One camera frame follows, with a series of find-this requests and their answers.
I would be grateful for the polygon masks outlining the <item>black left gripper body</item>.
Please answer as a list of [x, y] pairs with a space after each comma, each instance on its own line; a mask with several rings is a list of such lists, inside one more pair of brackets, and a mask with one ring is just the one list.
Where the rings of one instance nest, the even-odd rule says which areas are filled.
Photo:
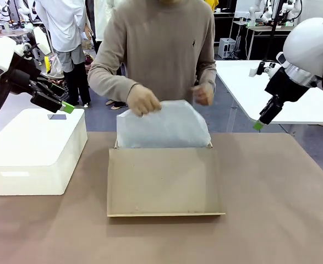
[[11, 69], [7, 72], [7, 81], [9, 84], [9, 92], [14, 95], [27, 93], [34, 95], [37, 92], [42, 92], [37, 85], [37, 78], [40, 77], [41, 70], [39, 69]]

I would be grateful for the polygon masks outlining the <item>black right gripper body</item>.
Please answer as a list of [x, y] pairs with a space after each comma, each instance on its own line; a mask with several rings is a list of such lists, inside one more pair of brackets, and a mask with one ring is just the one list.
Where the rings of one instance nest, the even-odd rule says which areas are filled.
[[278, 69], [265, 88], [267, 93], [277, 96], [282, 102], [297, 102], [308, 90], [308, 87], [293, 81], [283, 67]]

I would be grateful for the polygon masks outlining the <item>person's left hand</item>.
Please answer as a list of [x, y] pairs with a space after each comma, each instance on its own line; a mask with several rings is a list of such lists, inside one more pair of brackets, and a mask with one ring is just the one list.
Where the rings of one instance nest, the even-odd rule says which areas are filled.
[[194, 101], [202, 106], [210, 106], [213, 104], [214, 87], [211, 83], [204, 83], [194, 86], [192, 89]]

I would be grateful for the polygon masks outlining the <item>person's right hand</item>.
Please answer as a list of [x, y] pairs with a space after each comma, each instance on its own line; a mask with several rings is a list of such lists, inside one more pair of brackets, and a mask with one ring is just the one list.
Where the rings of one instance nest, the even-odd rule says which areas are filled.
[[127, 105], [139, 117], [159, 111], [162, 108], [154, 93], [140, 84], [136, 84], [130, 89]]

